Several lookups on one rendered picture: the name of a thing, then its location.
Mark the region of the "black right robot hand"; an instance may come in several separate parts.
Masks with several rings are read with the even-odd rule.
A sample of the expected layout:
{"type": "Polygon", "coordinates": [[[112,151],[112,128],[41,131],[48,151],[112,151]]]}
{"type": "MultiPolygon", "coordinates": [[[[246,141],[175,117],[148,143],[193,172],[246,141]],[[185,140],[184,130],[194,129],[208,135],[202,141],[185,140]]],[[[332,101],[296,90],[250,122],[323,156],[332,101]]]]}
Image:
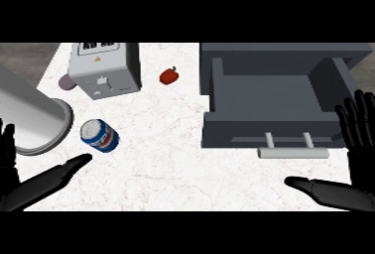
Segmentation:
{"type": "Polygon", "coordinates": [[[283,183],[312,201],[349,211],[375,211],[375,94],[354,91],[354,98],[334,106],[345,143],[351,184],[301,177],[283,183]]]}

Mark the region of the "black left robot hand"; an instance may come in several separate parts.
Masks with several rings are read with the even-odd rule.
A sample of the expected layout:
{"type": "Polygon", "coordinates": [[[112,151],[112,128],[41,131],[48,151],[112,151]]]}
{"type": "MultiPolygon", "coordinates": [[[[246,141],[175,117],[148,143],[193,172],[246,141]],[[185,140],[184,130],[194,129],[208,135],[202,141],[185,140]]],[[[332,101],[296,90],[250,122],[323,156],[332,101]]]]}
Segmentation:
{"type": "Polygon", "coordinates": [[[2,125],[0,119],[0,211],[21,211],[58,191],[91,159],[91,154],[81,154],[21,182],[16,169],[14,125],[2,125]]]}

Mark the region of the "blue and white can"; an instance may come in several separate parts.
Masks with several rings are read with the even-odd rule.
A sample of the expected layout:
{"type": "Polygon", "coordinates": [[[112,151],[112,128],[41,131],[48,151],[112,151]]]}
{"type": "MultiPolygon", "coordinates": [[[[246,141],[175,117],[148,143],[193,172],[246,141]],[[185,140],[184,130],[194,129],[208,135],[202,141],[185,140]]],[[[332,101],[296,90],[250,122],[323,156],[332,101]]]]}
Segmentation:
{"type": "Polygon", "coordinates": [[[117,145],[117,133],[100,119],[91,119],[81,127],[81,140],[101,153],[109,153],[117,145]]]}

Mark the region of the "dark grey open drawer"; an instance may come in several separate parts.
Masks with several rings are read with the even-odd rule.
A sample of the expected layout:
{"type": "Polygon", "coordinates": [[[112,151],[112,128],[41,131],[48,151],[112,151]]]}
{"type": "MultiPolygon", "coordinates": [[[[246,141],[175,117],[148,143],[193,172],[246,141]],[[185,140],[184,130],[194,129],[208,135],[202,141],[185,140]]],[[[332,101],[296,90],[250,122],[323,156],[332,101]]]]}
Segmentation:
{"type": "Polygon", "coordinates": [[[343,146],[333,107],[357,88],[343,59],[323,59],[302,75],[225,75],[212,59],[210,88],[205,148],[258,148],[267,135],[278,147],[301,147],[303,134],[317,148],[343,146]]]}

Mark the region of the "large white cylinder appliance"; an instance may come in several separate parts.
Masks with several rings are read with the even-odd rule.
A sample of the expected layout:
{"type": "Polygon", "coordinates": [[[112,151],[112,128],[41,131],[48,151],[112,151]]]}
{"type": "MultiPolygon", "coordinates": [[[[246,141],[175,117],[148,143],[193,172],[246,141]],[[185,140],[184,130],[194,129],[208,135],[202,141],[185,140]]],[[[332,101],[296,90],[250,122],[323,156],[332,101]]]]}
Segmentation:
{"type": "Polygon", "coordinates": [[[23,156],[47,153],[73,124],[70,105],[50,98],[1,64],[0,118],[14,125],[16,152],[23,156]]]}

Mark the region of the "mauve round object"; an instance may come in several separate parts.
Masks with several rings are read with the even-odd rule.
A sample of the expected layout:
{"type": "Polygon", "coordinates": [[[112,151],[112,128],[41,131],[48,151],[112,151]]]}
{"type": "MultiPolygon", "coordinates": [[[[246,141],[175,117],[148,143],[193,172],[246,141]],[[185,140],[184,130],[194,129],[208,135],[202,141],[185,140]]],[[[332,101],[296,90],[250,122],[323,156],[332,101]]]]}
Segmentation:
{"type": "Polygon", "coordinates": [[[76,87],[76,84],[67,74],[64,74],[58,79],[58,87],[61,90],[72,90],[76,87]]]}

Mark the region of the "dark grey cabinet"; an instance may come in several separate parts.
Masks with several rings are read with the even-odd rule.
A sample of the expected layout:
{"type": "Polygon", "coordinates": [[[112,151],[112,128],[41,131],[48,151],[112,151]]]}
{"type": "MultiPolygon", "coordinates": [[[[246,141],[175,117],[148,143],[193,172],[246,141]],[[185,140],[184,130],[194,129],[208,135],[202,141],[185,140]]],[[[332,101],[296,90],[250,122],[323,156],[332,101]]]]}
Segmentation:
{"type": "Polygon", "coordinates": [[[209,94],[212,59],[224,75],[306,75],[323,59],[339,58],[348,69],[371,53],[367,43],[200,43],[200,94],[209,94]]]}

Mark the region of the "grey toaster appliance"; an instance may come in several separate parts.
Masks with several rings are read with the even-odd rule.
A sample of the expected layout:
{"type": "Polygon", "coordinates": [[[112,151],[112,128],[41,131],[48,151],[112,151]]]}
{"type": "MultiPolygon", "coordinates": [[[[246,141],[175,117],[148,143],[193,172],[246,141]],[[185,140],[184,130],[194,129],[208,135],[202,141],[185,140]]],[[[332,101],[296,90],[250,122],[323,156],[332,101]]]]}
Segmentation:
{"type": "Polygon", "coordinates": [[[137,92],[138,43],[72,43],[67,75],[92,100],[137,92]]]}

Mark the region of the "red bell pepper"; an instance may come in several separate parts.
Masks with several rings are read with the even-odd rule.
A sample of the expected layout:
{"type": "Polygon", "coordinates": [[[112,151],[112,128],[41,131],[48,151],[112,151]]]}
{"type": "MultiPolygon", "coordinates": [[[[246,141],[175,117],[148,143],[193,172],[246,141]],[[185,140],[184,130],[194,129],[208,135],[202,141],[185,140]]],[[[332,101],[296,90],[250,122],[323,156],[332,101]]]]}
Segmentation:
{"type": "Polygon", "coordinates": [[[178,73],[175,71],[175,67],[166,69],[163,73],[159,75],[159,82],[162,84],[169,84],[174,82],[178,78],[178,73]]]}

